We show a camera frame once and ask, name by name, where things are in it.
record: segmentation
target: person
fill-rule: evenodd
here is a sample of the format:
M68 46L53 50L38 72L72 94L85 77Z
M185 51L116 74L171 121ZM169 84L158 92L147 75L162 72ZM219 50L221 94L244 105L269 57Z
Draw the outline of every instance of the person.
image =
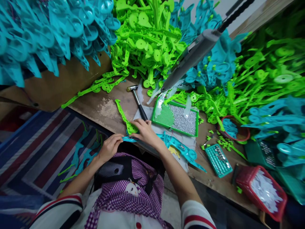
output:
M130 137L138 138L159 152L178 197L181 227L215 229L192 181L154 133L152 122L137 119L131 123L140 133ZM45 203L39 209L30 229L172 228L160 217L164 184L159 170L132 155L117 152L123 142L122 137L121 134L110 136L99 154L58 199ZM103 180L102 186L89 196L84 205L82 194L96 176Z

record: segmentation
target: red button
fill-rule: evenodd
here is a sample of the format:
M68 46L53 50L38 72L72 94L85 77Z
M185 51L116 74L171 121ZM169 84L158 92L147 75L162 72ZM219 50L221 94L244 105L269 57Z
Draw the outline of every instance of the red button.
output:
M142 225L140 223L136 223L136 227L137 227L137 229L141 229Z

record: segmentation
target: workbench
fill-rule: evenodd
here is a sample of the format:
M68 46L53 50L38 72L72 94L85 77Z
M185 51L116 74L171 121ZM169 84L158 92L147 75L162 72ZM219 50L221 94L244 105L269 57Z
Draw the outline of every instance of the workbench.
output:
M126 125L118 111L115 99L121 100L121 106L126 118L128 120L133 120L138 107L133 93L127 92L126 88L135 84L138 85L139 80L139 76L136 79L127 77L126 82L119 83L119 85L115 86L109 94L103 90L101 90L99 93L90 92L75 100L69 106L69 108L115 134L120 133L126 135ZM153 107L156 99L154 99L150 105L147 105L146 102L149 100L149 97L147 96L147 89L143 88L142 94L144 96L143 105ZM200 117L204 119L204 123L199 125L199 133L198 137L196 138L198 146L203 145L206 142L207 135L211 135L208 132L209 130L213 130L214 132L216 131L215 125L207 122L205 113L200 112ZM215 137L209 142L209 144L216 144L217 140L217 135L215 134ZM234 143L234 146L243 152L243 147L241 145ZM233 150L229 152L224 148L222 149L233 168L235 167L236 163L239 165L247 165L246 161ZM252 204L244 194L239 194L236 191L236 187L231 184L233 173L231 172L229 175L223 178L218 178L204 151L201 151L201 154L204 156L203 157L199 153L199 150L200 149L196 148L196 162L202 165L206 169L207 173L195 167L189 166L189 176L225 196L229 200L237 203L248 211L258 215L258 208Z

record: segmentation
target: white shirt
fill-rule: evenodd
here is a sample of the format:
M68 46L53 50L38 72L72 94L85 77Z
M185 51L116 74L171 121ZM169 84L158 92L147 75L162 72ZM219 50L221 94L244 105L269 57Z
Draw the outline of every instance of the white shirt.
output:
M54 228L72 228L83 229L90 211L101 193L101 189L92 193L86 206L83 207L81 194L63 197L45 203L39 209L30 229L54 229ZM182 228L208 228L216 229L215 224L208 213L207 209L194 200L186 201L181 208L181 226ZM129 229L129 228L163 228L159 221L137 215L129 212L101 211L98 220L98 229Z

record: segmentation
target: cardboard box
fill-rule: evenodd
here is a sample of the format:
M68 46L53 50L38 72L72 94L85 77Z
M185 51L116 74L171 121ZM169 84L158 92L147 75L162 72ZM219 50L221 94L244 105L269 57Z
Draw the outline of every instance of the cardboard box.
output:
M87 57L90 64L87 71L81 63L72 57L66 66L59 64L59 77L52 72L44 71L42 78L31 77L24 81L25 87L8 87L0 91L0 101L11 102L24 106L52 112L77 94L87 89L102 74L112 69L111 59L105 52L98 54L101 66Z

